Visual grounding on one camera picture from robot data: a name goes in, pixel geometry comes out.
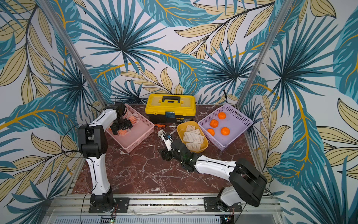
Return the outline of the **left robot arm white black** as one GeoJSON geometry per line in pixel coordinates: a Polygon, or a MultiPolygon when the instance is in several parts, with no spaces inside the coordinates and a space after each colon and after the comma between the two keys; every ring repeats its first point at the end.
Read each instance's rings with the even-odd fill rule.
{"type": "Polygon", "coordinates": [[[108,149],[105,130],[111,128],[113,134],[117,135],[120,130],[132,128],[132,123],[124,118],[126,113],[127,106],[124,103],[108,105],[94,121],[81,125],[78,130],[79,152],[89,165],[93,185],[90,204],[105,212],[115,206],[105,166],[108,149]]]}

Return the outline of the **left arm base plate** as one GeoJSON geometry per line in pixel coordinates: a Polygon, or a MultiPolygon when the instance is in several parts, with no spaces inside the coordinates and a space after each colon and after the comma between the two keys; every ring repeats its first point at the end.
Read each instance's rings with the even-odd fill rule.
{"type": "Polygon", "coordinates": [[[128,197],[102,198],[94,196],[90,198],[89,213],[126,213],[129,206],[128,197]]]}

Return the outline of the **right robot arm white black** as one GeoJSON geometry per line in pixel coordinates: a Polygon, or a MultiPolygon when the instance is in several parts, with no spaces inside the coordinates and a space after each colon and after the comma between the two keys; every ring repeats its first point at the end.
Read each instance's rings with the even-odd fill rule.
{"type": "Polygon", "coordinates": [[[218,194],[220,205],[232,206],[235,203],[246,203],[258,207],[267,178],[249,161],[221,161],[205,155],[191,152],[181,140],[165,140],[166,149],[162,150],[163,160],[177,160],[187,172],[207,174],[219,177],[231,183],[218,194]]]}

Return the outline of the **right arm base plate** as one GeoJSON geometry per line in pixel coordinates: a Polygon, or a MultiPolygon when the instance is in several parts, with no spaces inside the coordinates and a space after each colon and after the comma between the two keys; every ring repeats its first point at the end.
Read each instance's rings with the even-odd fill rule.
{"type": "Polygon", "coordinates": [[[217,197],[205,197],[204,200],[204,208],[205,212],[241,212],[242,205],[241,203],[234,203],[229,206],[223,203],[217,197]]]}

